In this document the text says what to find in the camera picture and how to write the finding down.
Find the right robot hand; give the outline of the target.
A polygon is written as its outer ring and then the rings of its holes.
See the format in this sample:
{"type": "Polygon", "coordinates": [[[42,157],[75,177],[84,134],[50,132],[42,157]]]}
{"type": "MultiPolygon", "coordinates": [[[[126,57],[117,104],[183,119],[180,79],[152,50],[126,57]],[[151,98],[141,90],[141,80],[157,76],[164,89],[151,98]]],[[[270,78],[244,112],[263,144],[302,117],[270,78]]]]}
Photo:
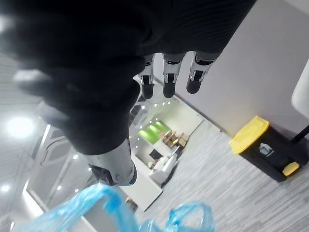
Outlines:
{"type": "Polygon", "coordinates": [[[137,178],[129,113],[153,95],[153,60],[164,57],[164,96],[174,95],[183,57],[194,52],[187,91],[197,93],[253,0],[3,0],[0,50],[15,83],[42,99],[46,122],[87,158],[95,178],[137,178]]]}

